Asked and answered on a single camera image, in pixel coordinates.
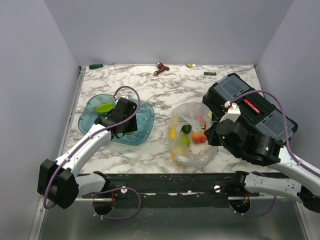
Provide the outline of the clear plastic bag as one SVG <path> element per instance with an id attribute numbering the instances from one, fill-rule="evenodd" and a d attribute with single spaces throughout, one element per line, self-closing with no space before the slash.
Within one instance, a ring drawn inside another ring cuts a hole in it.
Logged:
<path id="1" fill-rule="evenodd" d="M 202 169 L 218 154 L 218 147 L 208 144 L 205 130 L 213 125 L 210 109 L 200 102 L 175 107 L 167 123 L 167 146 L 177 164 Z"/>

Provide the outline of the orange fake peach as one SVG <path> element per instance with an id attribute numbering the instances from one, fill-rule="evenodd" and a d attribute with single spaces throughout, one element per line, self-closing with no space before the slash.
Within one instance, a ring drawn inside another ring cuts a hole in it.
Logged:
<path id="1" fill-rule="evenodd" d="M 194 144 L 204 144 L 207 141 L 207 137 L 203 132 L 193 132 L 191 135 L 191 139 Z"/>

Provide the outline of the yellow fake banana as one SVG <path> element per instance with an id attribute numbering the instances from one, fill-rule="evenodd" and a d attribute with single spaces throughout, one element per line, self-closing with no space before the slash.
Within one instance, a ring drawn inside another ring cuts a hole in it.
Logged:
<path id="1" fill-rule="evenodd" d="M 172 141 L 176 138 L 176 129 L 174 127 L 169 128 L 169 138 Z"/>

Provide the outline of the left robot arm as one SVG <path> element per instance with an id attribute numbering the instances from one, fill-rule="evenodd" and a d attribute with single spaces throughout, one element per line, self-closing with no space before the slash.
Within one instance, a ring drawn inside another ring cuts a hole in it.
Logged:
<path id="1" fill-rule="evenodd" d="M 104 198 L 110 194 L 108 177 L 101 172 L 79 176 L 89 159 L 117 134 L 137 130 L 136 113 L 140 102 L 119 98 L 110 113 L 99 116 L 87 134 L 69 151 L 55 160 L 46 159 L 39 168 L 37 192 L 43 206 L 70 207 L 77 197 L 96 193 Z"/>

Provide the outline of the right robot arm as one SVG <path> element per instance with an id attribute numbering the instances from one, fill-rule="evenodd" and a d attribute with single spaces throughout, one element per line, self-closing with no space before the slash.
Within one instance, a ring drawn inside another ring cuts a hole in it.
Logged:
<path id="1" fill-rule="evenodd" d="M 230 119 L 213 124 L 204 135 L 209 145 L 222 146 L 237 159 L 286 175 L 286 178 L 272 178 L 239 172 L 230 183 L 234 195 L 247 192 L 279 196 L 319 213 L 320 170 L 290 153 L 286 145 L 266 134 L 250 134 L 239 122 Z"/>

